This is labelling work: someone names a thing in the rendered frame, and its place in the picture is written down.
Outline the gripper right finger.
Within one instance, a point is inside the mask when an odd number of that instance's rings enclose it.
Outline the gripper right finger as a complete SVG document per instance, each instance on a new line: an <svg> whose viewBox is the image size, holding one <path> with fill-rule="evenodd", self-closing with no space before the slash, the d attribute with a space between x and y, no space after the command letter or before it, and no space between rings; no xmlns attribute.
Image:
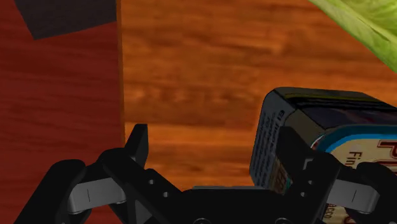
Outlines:
<svg viewBox="0 0 397 224"><path fill-rule="evenodd" d="M397 224L397 175L387 167L348 167L310 149L291 127L281 127L276 152L293 182L276 224L324 224L328 204L344 207L356 224Z"/></svg>

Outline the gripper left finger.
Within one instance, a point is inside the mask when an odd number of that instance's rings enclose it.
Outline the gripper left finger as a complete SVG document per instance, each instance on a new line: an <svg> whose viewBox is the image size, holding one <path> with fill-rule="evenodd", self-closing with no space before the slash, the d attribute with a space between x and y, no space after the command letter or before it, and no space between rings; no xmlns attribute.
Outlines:
<svg viewBox="0 0 397 224"><path fill-rule="evenodd" d="M186 224L181 191L145 169L148 126L134 126L123 148L101 153L91 165L54 163L13 224L85 224L95 207L109 206L122 224Z"/></svg>

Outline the black printed box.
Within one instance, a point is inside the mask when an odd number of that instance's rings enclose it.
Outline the black printed box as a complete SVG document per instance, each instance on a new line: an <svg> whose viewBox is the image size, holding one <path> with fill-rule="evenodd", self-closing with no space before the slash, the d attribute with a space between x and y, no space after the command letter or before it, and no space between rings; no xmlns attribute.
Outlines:
<svg viewBox="0 0 397 224"><path fill-rule="evenodd" d="M312 150L357 168L379 163L397 175L397 108L361 92L279 87L266 95L249 173L250 210L259 224L276 224L292 185L276 152L281 127L291 127ZM326 205L324 224L356 224L344 207Z"/></svg>

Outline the green lettuce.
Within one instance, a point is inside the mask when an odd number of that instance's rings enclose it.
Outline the green lettuce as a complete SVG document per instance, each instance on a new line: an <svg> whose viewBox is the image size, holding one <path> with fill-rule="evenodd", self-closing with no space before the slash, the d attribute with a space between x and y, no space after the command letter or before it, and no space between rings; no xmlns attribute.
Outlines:
<svg viewBox="0 0 397 224"><path fill-rule="evenodd" d="M308 0L397 73L397 0Z"/></svg>

